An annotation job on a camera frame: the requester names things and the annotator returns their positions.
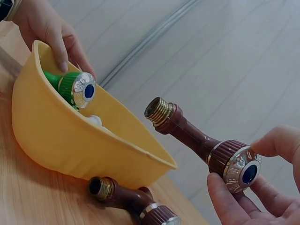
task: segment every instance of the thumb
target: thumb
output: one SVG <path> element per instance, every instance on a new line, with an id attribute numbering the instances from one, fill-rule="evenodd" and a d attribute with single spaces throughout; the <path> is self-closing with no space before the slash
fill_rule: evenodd
<path id="1" fill-rule="evenodd" d="M 300 129 L 290 126 L 275 127 L 251 147 L 259 155 L 281 156 L 289 163 L 293 163 L 294 160 L 300 160 L 296 154 L 300 152 Z"/>
<path id="2" fill-rule="evenodd" d="M 68 71 L 68 52 L 62 38 L 61 30 L 49 28 L 45 36 L 46 43 L 52 48 L 55 60 L 62 72 Z"/>

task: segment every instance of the table surface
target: table surface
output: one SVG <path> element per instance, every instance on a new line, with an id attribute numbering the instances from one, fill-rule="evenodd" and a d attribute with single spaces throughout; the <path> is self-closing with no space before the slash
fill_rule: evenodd
<path id="1" fill-rule="evenodd" d="M 87 194 L 87 181 L 49 171 L 34 163 L 14 138 L 11 125 L 13 84 L 29 50 L 12 23 L 0 24 L 0 220 L 2 225 L 136 225 L 124 210 L 104 208 Z M 163 177 L 150 187 L 183 225 L 207 221 Z"/>

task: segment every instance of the plastic bowl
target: plastic bowl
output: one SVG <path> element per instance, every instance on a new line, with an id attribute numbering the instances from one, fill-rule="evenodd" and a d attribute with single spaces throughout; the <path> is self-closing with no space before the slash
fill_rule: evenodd
<path id="1" fill-rule="evenodd" d="M 47 81 L 43 70 L 63 75 L 51 48 L 35 41 L 12 98 L 13 131 L 24 152 L 41 166 L 89 180 L 108 176 L 128 188 L 149 186 L 177 165 L 150 131 L 97 85 L 80 113 Z M 69 64 L 69 72 L 79 71 Z M 103 126 L 85 116 L 96 115 Z"/>

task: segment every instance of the ribbed grip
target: ribbed grip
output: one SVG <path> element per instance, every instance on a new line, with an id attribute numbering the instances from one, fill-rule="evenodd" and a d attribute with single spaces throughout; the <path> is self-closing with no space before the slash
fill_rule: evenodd
<path id="1" fill-rule="evenodd" d="M 168 222 L 167 225 L 180 225 L 180 219 L 177 215 L 168 207 L 161 205 L 148 212 L 141 220 L 141 225 L 164 225 L 166 222 Z"/>
<path id="2" fill-rule="evenodd" d="M 78 72 L 68 73 L 62 78 L 59 87 L 59 94 L 71 105 L 74 104 L 74 102 L 72 102 L 73 83 L 78 77 L 78 75 L 79 75 Z"/>
<path id="3" fill-rule="evenodd" d="M 223 177 L 224 169 L 230 158 L 241 148 L 248 145 L 235 141 L 228 140 L 221 143 L 215 150 L 213 150 L 210 161 L 209 170 L 210 173 L 217 173 Z"/>

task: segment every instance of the brass thread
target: brass thread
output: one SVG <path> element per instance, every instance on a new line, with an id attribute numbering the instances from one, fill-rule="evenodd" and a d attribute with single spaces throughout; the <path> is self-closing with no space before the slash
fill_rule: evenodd
<path id="1" fill-rule="evenodd" d="M 164 101 L 161 97 L 153 99 L 145 110 L 145 117 L 153 123 L 153 126 L 162 125 L 173 113 L 172 103 Z"/>
<path id="2" fill-rule="evenodd" d="M 93 182 L 98 182 L 97 188 L 99 188 L 99 191 L 97 193 L 93 193 L 91 189 L 93 188 Z M 90 185 L 89 185 L 89 192 L 95 196 L 99 200 L 106 200 L 109 198 L 112 193 L 113 193 L 113 183 L 109 178 L 92 178 L 90 180 Z"/>

